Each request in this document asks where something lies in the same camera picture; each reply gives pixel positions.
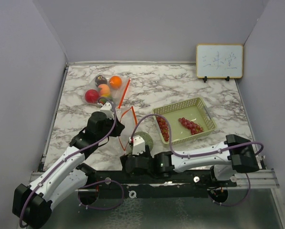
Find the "red apple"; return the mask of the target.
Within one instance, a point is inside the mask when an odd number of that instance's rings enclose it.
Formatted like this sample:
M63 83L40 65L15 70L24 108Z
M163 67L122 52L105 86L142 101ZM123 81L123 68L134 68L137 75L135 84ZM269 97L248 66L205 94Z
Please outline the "red apple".
M98 102L99 93L94 89L87 90L84 95L84 99L87 103L94 104Z

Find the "green netted melon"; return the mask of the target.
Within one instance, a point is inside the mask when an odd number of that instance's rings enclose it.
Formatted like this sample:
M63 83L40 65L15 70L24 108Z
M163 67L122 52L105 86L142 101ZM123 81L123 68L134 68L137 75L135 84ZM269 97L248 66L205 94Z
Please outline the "green netted melon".
M146 152L146 149L147 147L149 148L150 151L152 151L153 149L153 139L151 138L151 136L146 133L146 132L143 132L143 131L139 131L139 132L136 132L134 134L135 135L138 135L138 134L141 134L145 140L145 152Z

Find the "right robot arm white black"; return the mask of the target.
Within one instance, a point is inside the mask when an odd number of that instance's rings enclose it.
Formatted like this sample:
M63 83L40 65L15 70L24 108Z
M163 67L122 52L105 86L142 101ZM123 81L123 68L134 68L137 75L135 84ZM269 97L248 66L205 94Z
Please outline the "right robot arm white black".
M166 151L151 156L150 148L139 154L127 154L120 158L123 172L129 175L148 175L166 178L186 170L211 166L210 183L219 187L235 173L259 171L255 143L238 135L227 135L226 140L213 146L187 150Z

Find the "dark purple grape bunch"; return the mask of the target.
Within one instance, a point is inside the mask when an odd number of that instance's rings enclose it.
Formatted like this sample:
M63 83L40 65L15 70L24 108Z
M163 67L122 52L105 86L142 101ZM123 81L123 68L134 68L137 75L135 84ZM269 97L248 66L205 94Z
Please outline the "dark purple grape bunch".
M199 124L190 121L188 119L185 119L184 117L179 118L178 121L184 128L190 131L191 135L197 135L204 131L204 129Z

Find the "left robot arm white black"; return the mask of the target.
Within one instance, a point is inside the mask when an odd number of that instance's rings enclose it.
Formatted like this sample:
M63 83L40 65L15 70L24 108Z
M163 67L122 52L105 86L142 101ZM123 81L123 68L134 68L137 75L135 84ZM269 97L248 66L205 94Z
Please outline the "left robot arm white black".
M49 220L53 210L79 188L99 184L118 184L105 178L97 180L96 172L84 161L109 137L118 137L125 128L115 111L92 113L87 126L71 141L62 156L40 177L29 185L20 184L14 191L12 213L19 217L19 226L40 229Z

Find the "yellow green mango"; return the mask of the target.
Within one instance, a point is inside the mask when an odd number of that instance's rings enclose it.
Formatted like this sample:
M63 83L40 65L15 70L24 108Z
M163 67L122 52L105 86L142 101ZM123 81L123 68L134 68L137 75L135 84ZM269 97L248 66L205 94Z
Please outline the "yellow green mango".
M103 94L102 97L108 98L109 100L113 100L113 97L110 94Z

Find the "dark purple plum fruit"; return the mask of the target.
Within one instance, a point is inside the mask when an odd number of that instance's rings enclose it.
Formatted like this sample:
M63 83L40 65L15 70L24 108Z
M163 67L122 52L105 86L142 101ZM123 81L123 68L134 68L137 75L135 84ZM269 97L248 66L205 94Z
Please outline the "dark purple plum fruit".
M95 77L94 81L95 81L96 87L98 87L101 84L107 84L107 79L103 75L101 75L101 74L97 75Z

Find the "clear zip bag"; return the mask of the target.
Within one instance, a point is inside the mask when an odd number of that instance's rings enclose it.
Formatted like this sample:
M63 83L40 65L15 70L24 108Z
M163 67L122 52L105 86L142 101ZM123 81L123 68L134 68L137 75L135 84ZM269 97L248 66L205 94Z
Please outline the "clear zip bag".
M108 75L100 73L91 78L83 90L83 101L87 104L105 104L108 98L117 108L121 108L126 96L131 78L126 76Z
M121 124L125 126L121 135L118 137L123 152L127 152L129 137L137 125L137 118L134 107L122 107L118 110L118 118Z

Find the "clear zip top bag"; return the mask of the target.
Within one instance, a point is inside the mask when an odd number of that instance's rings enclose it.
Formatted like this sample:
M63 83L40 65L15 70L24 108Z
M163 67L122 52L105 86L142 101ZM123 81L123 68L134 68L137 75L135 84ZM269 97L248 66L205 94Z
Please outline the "clear zip top bag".
M108 75L100 73L91 78L83 90L83 101L87 104L105 104L108 98L117 108L121 108L126 96L131 78L126 76Z

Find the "peach orange pink fruit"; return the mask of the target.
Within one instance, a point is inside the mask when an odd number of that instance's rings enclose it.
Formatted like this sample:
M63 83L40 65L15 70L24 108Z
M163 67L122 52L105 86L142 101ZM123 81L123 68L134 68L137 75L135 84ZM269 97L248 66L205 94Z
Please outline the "peach orange pink fruit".
M107 84L101 84L98 86L99 95L102 96L103 94L111 94L110 88Z

